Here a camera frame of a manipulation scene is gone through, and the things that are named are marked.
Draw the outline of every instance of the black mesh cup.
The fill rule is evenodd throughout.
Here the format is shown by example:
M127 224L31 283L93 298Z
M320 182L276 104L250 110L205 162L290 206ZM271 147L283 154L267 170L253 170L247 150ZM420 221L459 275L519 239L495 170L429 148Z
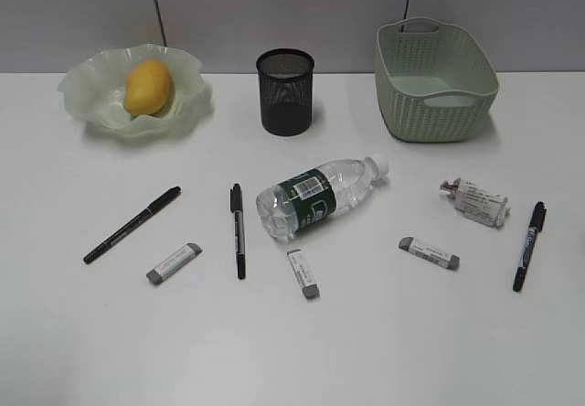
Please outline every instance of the black mesh cup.
M301 134L311 125L314 60L298 49L274 49L256 61L262 126L279 136Z

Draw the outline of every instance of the yellow mango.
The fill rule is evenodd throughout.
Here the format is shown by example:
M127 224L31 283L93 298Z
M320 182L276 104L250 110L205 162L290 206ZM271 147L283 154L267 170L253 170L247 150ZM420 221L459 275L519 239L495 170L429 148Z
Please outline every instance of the yellow mango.
M126 77L124 109L136 116L157 113L168 100L172 86L171 72L162 61L143 61Z

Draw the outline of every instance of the gray eraser tip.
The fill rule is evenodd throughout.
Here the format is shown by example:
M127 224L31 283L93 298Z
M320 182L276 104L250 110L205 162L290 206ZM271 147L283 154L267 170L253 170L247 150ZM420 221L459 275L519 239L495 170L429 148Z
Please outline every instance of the gray eraser tip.
M191 248L193 251L195 251L195 255L197 256L198 254L200 254L203 250L199 247L198 244L195 243L187 243L186 244L189 248Z
M414 237L403 238L399 243L399 248L401 248L403 251L407 251L413 240L414 240Z
M146 278L154 285L158 285L163 281L163 277L158 274L158 272L152 269L149 273L146 274Z
M311 284L308 287L303 288L304 297L307 299L313 299L319 296L319 287L317 284Z
M459 257L457 255L451 256L451 259L449 260L449 266L447 266L447 269L451 271L456 271L457 269L459 269Z

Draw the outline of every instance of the black marker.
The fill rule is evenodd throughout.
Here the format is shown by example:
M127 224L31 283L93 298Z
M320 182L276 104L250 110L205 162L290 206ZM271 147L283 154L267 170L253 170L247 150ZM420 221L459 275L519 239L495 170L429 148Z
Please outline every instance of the black marker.
M118 241L126 237L130 234L133 230L138 228L144 222L146 222L149 218L151 218L154 214L164 208L166 205L171 203L176 197L181 194L180 187L174 187L169 189L165 192L161 197L151 203L143 212L138 214L124 226L122 226L119 230L114 232L105 242L103 242L100 246L95 248L93 251L88 253L85 257L83 257L83 261L86 264L92 263L94 260L101 257L105 252L109 251L110 248L116 244Z
M537 242L538 233L542 231L542 226L545 223L546 215L547 209L545 208L545 204L542 202L538 202L537 205L534 207L532 219L530 219L530 225L528 225L528 234L526 236L524 252L522 252L522 257L520 258L520 263L518 264L518 269L516 270L514 286L512 287L512 289L515 292L520 292L522 290L524 279L527 276L530 258L532 258L532 251L534 250L534 245Z
M236 264L238 265L238 278L246 278L246 249L244 247L244 213L241 204L241 188L234 184L229 191L229 209L234 214L236 237Z

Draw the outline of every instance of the woven plastic basket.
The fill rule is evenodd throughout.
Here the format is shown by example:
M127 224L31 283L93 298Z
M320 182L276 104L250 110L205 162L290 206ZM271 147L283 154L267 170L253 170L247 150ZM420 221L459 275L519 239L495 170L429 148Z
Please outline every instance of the woven plastic basket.
M499 85L463 28L426 17L381 27L376 89L391 134L403 141L461 141L486 116Z

